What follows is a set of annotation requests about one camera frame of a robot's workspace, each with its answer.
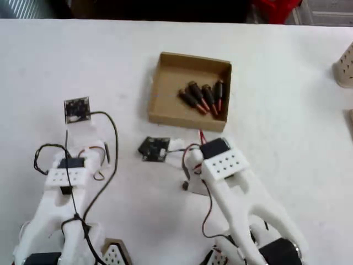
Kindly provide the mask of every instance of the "black circuit board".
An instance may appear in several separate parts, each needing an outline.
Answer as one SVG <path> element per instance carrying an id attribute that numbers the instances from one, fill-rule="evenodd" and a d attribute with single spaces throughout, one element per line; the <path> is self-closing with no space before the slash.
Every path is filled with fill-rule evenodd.
<path id="1" fill-rule="evenodd" d="M 90 120 L 89 98 L 76 98 L 64 101 L 65 123 Z"/>
<path id="2" fill-rule="evenodd" d="M 170 138 L 146 137 L 138 151 L 143 155 L 142 160 L 147 162 L 164 162 L 167 156 Z"/>

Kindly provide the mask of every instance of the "white plastic bracket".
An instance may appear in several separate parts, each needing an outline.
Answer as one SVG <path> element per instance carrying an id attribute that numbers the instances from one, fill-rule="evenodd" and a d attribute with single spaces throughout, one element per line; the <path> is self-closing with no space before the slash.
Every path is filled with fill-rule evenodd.
<path id="1" fill-rule="evenodd" d="M 231 146 L 229 151 L 204 160 L 201 174 L 227 219 L 232 238 L 241 253 L 250 265 L 266 265 L 250 235 L 249 216 L 257 215 L 272 225 L 283 238 L 295 243 L 305 258 L 307 243 L 304 236 L 248 167 L 249 163 L 241 152 Z M 234 192 L 234 186 L 239 186 L 242 192 Z M 238 261 L 237 248 L 233 245 L 232 248 L 227 257 Z"/>

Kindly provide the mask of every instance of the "open cardboard box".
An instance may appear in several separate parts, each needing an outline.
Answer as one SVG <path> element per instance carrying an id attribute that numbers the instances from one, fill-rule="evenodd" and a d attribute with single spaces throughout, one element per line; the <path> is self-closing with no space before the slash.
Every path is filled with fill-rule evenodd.
<path id="1" fill-rule="evenodd" d="M 148 117 L 161 123 L 209 131 L 223 131 L 228 116 L 232 65 L 228 61 L 162 52 L 153 79 L 148 106 Z M 217 117 L 211 113 L 200 114 L 178 97 L 178 91 L 190 81 L 199 87 L 224 80 L 225 92 L 222 112 Z"/>

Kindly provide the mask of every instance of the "white tabletop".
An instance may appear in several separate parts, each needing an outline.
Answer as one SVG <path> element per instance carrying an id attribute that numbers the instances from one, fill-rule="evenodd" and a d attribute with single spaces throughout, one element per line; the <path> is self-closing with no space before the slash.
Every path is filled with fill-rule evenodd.
<path id="1" fill-rule="evenodd" d="M 63 142 L 63 101 L 84 96 L 113 116 L 120 136 L 118 174 L 88 220 L 123 239 L 134 264 L 202 261 L 213 244 L 201 234 L 208 199 L 181 190 L 180 168 L 136 154 L 147 135 L 197 141 L 196 130 L 147 121 L 152 74 L 169 51 L 232 63 L 223 134 L 303 231 L 313 264 L 350 264 L 353 142 L 344 110 L 353 90 L 335 83 L 331 65 L 352 40 L 353 28 L 0 20 L 0 263 L 12 261 L 20 225 L 42 196 L 35 150 Z M 110 124 L 95 120 L 112 143 Z M 40 162 L 49 166 L 52 154 Z M 215 208 L 207 232 L 225 228 Z"/>

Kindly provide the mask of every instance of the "red wire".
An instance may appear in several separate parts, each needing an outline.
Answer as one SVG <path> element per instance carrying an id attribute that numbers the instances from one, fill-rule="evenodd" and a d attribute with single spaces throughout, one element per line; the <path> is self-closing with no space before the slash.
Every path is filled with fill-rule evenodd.
<path id="1" fill-rule="evenodd" d="M 191 144 L 191 145 L 189 145 L 187 148 L 185 148 L 185 151 L 184 151 L 184 153 L 183 153 L 183 158 L 181 159 L 181 162 L 182 162 L 183 165 L 185 164 L 185 155 L 186 155 L 186 153 L 187 153 L 188 150 L 189 150 L 192 146 L 194 146 L 194 145 L 197 145 L 198 147 L 200 147 L 199 144 Z"/>
<path id="2" fill-rule="evenodd" d="M 205 134 L 202 130 L 199 130 L 200 132 L 200 141 L 201 141 L 201 144 L 203 145 L 204 143 L 207 142 L 206 138 L 205 138 Z"/>

